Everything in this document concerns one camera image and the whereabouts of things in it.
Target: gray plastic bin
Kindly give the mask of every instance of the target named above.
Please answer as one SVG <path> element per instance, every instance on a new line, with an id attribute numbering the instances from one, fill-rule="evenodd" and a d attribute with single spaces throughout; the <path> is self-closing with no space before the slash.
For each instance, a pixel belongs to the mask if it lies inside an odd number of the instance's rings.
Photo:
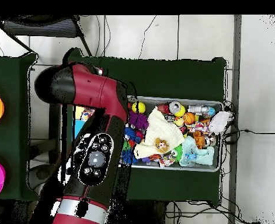
<path id="1" fill-rule="evenodd" d="M 185 106 L 186 110 L 188 106 L 195 106 L 198 104 L 202 104 L 205 106 L 211 106 L 215 109 L 216 113 L 219 111 L 224 110 L 224 105 L 219 102 L 219 101 L 204 101 L 204 100 L 186 100 L 186 99 L 169 99 L 169 98 L 157 98 L 157 97 L 142 97 L 138 96 L 137 97 L 139 101 L 143 102 L 145 104 L 145 114 L 148 116 L 152 110 L 155 108 L 155 106 L 162 104 L 162 103 L 167 103 L 167 102 L 172 102 L 172 101 L 177 101 L 180 102 L 182 105 Z M 128 96 L 128 102 L 136 102 L 136 99 L 132 96 Z M 202 165 L 202 164 L 195 164 L 194 166 L 185 166 L 182 167 L 178 163 L 174 163 L 170 165 L 169 167 L 164 167 L 161 168 L 159 167 L 158 162 L 151 162 L 151 164 L 146 164 L 144 162 L 139 162 L 135 165 L 132 165 L 132 167 L 140 168 L 140 169 L 165 169 L 165 170 L 190 170 L 190 171 L 204 171 L 204 172 L 216 172 L 221 165 L 221 143 L 222 143 L 222 133 L 216 136 L 217 137 L 217 143 L 216 146 L 214 147 L 215 152 L 214 152 L 214 160 L 213 160 L 213 165 L 208 166 L 208 165 Z"/>

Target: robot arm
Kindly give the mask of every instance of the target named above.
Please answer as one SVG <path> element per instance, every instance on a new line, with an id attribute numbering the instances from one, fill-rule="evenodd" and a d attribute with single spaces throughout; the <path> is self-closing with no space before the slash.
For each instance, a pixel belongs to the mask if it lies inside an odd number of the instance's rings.
<path id="1" fill-rule="evenodd" d="M 128 118 L 127 93 L 122 83 L 95 71 L 89 64 L 70 63 L 46 69 L 35 81 L 45 102 L 97 108 L 69 156 L 69 180 L 53 224 L 104 224 L 110 205 Z"/>

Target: orange ball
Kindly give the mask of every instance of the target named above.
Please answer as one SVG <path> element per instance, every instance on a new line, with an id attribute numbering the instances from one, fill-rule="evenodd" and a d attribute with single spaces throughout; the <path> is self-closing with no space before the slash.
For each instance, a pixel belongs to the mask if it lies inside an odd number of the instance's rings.
<path id="1" fill-rule="evenodd" d="M 193 124 L 195 122 L 195 116 L 193 113 L 185 113 L 182 118 L 185 124 Z"/>

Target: dark green tablecloth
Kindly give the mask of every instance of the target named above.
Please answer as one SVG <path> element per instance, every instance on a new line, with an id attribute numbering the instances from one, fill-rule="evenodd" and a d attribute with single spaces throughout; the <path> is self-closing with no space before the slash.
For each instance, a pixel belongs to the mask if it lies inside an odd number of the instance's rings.
<path id="1" fill-rule="evenodd" d="M 35 60 L 36 54 L 0 57 L 0 98 L 4 103 L 0 119 L 0 163 L 6 172 L 0 199 L 38 199 L 26 184 L 29 153 L 27 75 Z"/>
<path id="2" fill-rule="evenodd" d="M 104 68 L 105 74 L 111 78 L 132 82 L 139 96 L 224 101 L 226 63 L 223 58 L 212 61 L 84 58 L 78 49 L 74 49 L 68 60 L 91 62 Z M 128 85 L 127 93 L 133 95 L 133 88 Z M 219 171 L 210 173 L 134 168 L 128 199 L 209 200 L 217 205 L 219 182 Z"/>

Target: yellow ball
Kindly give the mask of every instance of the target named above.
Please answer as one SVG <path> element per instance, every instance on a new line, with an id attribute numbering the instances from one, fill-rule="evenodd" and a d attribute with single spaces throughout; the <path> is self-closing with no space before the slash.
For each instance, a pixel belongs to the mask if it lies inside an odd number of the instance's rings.
<path id="1" fill-rule="evenodd" d="M 137 112 L 136 105 L 137 105 L 136 102 L 132 105 L 132 111 L 135 112 L 135 113 Z M 138 102 L 138 112 L 139 113 L 144 113 L 145 112 L 145 104 L 144 103 Z"/>
<path id="2" fill-rule="evenodd" d="M 185 112 L 186 112 L 185 107 L 184 107 L 183 105 L 181 105 L 180 111 L 178 111 L 178 112 L 175 113 L 174 115 L 175 115 L 176 117 L 181 117 L 181 116 L 184 115 Z"/>

